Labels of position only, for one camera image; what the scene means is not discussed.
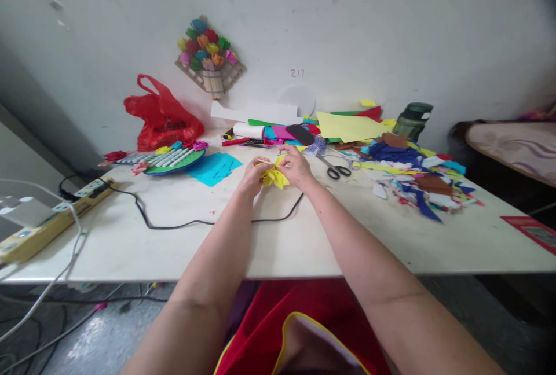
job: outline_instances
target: white wall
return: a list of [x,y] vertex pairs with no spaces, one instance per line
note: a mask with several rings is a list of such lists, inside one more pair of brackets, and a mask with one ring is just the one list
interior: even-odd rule
[[[4,104],[19,102],[19,116],[54,136],[74,165],[92,166],[97,154],[134,147],[142,121],[125,113],[122,100],[143,94],[138,73],[167,84],[207,126],[223,125],[210,119],[209,99],[173,65],[175,41],[200,14],[232,41],[247,67],[229,93],[232,107],[273,101],[291,84],[310,88],[324,111],[374,97],[386,116],[396,117],[408,102],[429,102],[435,109],[420,141],[445,150],[457,121],[515,116],[554,91],[556,30],[548,0],[60,2],[69,32],[47,0],[0,0],[2,54],[23,67],[5,80],[15,91]],[[292,78],[292,69],[305,77]],[[14,84],[26,75],[42,89],[42,105],[21,103]]]

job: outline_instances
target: hand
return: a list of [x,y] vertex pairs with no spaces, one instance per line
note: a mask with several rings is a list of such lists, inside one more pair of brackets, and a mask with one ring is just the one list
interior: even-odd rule
[[245,169],[245,174],[243,174],[243,178],[237,186],[238,191],[248,194],[253,198],[261,191],[262,186],[262,179],[261,174],[263,171],[271,169],[274,164],[266,164],[261,162],[270,160],[267,157],[254,157],[252,161],[250,161]]
[[287,150],[290,154],[280,161],[278,171],[286,176],[291,185],[305,193],[307,188],[318,184],[309,163],[294,145],[282,145],[280,151],[282,150]]

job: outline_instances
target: black phone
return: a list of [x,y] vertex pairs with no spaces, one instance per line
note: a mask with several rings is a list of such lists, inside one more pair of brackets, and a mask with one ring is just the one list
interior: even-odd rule
[[314,143],[314,135],[299,124],[286,126],[286,130],[305,146]]

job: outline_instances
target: scissors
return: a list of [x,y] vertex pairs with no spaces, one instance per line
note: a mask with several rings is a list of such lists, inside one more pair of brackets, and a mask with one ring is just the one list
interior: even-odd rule
[[352,172],[346,167],[332,165],[326,159],[324,159],[322,155],[317,154],[317,158],[328,165],[328,169],[326,170],[326,172],[332,179],[340,179],[340,174],[345,175],[346,177],[349,177],[352,174]]

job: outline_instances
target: person's arm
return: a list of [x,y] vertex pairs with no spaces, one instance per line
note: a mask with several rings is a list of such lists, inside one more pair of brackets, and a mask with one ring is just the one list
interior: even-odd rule
[[452,314],[314,178],[297,148],[284,149],[290,154],[280,171],[313,205],[349,286],[398,370],[502,374]]
[[124,374],[212,374],[222,351],[228,313],[251,252],[253,199],[261,172],[255,158],[208,233]]

